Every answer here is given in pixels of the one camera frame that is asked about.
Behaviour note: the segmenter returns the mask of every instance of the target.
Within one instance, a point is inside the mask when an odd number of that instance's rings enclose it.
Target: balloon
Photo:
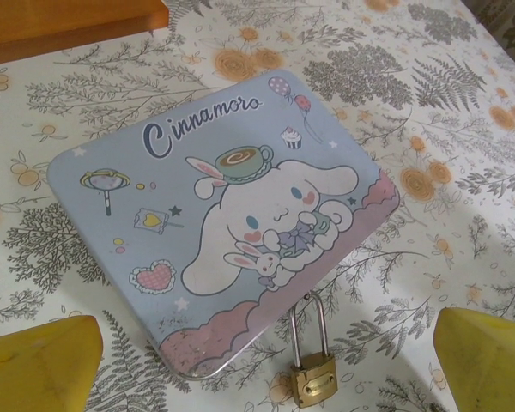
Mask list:
[[[269,79],[269,88],[282,97],[290,95],[290,92],[292,91],[288,82],[282,77],[277,76]]]
[[[295,96],[295,104],[298,105],[298,107],[304,111],[304,112],[309,112],[311,110],[311,102],[309,101],[309,99],[307,99],[307,97],[301,95],[301,94],[298,94],[297,96]]]

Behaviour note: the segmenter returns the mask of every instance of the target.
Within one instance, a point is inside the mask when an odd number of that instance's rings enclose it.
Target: star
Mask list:
[[[84,148],[73,148],[72,149],[72,153],[75,154],[75,157],[84,156],[84,154],[86,153],[86,149],[84,149]]]
[[[178,209],[177,206],[173,206],[171,209],[168,209],[168,210],[170,210],[170,212],[172,212],[172,217],[179,216],[182,211],[182,209]]]
[[[175,303],[178,306],[178,312],[183,311],[183,310],[186,311],[187,306],[189,305],[189,302],[187,300],[183,299],[183,297],[177,299],[173,303]]]

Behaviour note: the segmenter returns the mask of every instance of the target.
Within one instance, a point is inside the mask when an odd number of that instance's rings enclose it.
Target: fern leaf print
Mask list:
[[[178,22],[191,12],[197,13],[203,17],[203,12],[200,6],[212,9],[209,0],[172,0],[167,2],[167,7],[170,10],[170,21],[168,27],[173,32],[178,28]]]
[[[415,60],[412,78],[416,82],[416,98],[422,107],[460,111],[479,108],[477,94],[485,92],[487,83],[467,63],[460,64],[452,56],[450,62],[430,57],[430,63]]]

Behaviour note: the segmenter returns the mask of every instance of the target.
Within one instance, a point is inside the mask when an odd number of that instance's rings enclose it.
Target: lollipop illustration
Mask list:
[[[105,213],[111,215],[111,198],[110,192],[122,189],[130,184],[130,178],[125,174],[119,173],[113,169],[99,169],[94,172],[86,172],[81,179],[80,184],[89,189],[102,191],[105,196]]]
[[[317,134],[317,132],[307,121],[307,115],[311,111],[311,101],[309,101],[309,99],[307,99],[307,97],[305,97],[303,94],[292,94],[292,88],[288,82],[279,76],[273,76],[269,79],[269,88],[276,94],[286,99],[288,104],[296,104],[296,106],[300,109],[301,116],[303,117],[303,125],[305,129],[313,139],[321,143],[323,139]]]
[[[170,215],[168,213],[140,208],[134,218],[134,228],[163,234],[166,226],[183,227],[183,225],[177,223],[170,223],[169,219]]]

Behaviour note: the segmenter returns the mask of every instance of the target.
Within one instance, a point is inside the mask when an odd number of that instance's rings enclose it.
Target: cupcake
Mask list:
[[[289,148],[301,148],[301,134],[291,127],[287,127],[281,137]]]

